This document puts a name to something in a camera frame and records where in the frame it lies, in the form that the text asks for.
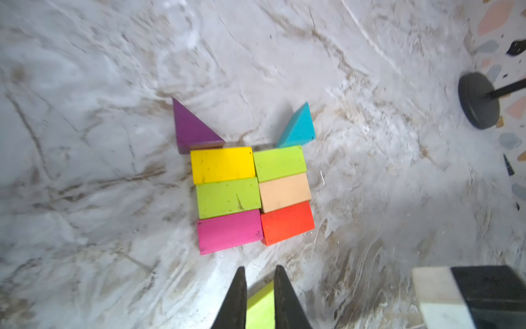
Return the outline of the red block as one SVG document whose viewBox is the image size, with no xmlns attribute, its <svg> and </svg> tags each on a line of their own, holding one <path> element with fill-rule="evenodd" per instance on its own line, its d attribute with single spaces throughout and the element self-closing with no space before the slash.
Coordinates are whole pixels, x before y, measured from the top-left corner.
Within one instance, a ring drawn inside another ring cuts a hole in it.
<svg viewBox="0 0 526 329">
<path fill-rule="evenodd" d="M 277 211 L 261 214 L 263 244 L 274 245 L 281 241 L 315 229 L 309 202 L 302 202 Z"/>
</svg>

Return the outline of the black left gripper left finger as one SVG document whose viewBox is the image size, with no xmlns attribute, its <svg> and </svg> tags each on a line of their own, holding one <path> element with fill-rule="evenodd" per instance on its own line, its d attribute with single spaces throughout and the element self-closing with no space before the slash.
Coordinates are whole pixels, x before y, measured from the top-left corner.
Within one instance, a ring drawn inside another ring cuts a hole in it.
<svg viewBox="0 0 526 329">
<path fill-rule="evenodd" d="M 247 281 L 245 268 L 236 271 L 211 329 L 245 329 L 247 318 Z"/>
</svg>

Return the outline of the magenta block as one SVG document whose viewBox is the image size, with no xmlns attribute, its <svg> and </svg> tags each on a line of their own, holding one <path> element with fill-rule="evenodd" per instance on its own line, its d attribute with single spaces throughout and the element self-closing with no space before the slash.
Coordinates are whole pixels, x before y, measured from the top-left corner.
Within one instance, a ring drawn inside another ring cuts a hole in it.
<svg viewBox="0 0 526 329">
<path fill-rule="evenodd" d="M 200 255 L 235 248 L 263 239 L 259 210 L 200 220 L 197 224 Z"/>
</svg>

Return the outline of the yellow block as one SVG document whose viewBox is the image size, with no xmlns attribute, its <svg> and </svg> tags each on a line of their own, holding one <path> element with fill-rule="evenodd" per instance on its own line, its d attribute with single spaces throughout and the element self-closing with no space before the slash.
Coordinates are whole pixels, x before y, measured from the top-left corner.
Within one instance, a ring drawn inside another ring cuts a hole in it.
<svg viewBox="0 0 526 329">
<path fill-rule="evenodd" d="M 195 185 L 255 178 L 253 149 L 201 149 L 190 152 Z"/>
</svg>

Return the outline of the teal triangular block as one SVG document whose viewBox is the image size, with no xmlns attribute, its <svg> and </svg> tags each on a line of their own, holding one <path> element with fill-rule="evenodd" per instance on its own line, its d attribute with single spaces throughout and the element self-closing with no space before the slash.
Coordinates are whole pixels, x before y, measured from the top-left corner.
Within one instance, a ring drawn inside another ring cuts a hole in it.
<svg viewBox="0 0 526 329">
<path fill-rule="evenodd" d="M 279 141 L 277 148 L 287 148 L 305 145 L 316 138 L 315 127 L 308 102 L 303 104 L 289 120 Z"/>
</svg>

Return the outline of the tan wooden block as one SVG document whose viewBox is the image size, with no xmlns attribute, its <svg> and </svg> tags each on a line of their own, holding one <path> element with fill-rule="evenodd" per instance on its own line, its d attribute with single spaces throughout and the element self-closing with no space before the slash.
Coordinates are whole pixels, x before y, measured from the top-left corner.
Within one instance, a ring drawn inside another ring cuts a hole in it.
<svg viewBox="0 0 526 329">
<path fill-rule="evenodd" d="M 306 173 L 260 183 L 259 189 L 263 213 L 310 201 L 312 198 Z"/>
</svg>

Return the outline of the lime green block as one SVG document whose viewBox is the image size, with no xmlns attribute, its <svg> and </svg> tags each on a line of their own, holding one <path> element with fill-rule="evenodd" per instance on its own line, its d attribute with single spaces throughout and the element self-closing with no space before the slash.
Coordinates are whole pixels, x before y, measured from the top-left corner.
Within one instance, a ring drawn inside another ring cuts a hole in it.
<svg viewBox="0 0 526 329">
<path fill-rule="evenodd" d="M 210 219 L 262 208 L 257 178 L 197 185 L 200 219 Z"/>
<path fill-rule="evenodd" d="M 255 152 L 253 159 L 259 183 L 307 171 L 303 148 L 300 145 Z"/>
<path fill-rule="evenodd" d="M 246 329 L 275 328 L 274 282 L 271 281 L 249 298 Z"/>
</svg>

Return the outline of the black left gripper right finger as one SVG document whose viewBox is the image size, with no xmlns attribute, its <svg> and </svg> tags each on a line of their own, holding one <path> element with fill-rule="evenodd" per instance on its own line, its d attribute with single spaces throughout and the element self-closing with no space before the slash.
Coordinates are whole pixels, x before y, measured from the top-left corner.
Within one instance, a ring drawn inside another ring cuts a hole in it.
<svg viewBox="0 0 526 329">
<path fill-rule="evenodd" d="M 312 329 L 301 303 L 283 266 L 278 265 L 274 274 L 275 328 Z"/>
</svg>

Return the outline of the purple triangular block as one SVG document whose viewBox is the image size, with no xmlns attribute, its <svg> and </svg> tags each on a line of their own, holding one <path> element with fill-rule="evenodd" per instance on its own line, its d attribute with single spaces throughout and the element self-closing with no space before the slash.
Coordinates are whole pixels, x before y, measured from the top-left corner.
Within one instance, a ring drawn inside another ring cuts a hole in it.
<svg viewBox="0 0 526 329">
<path fill-rule="evenodd" d="M 179 154 L 192 150 L 222 148 L 225 141 L 175 98 L 173 113 Z"/>
</svg>

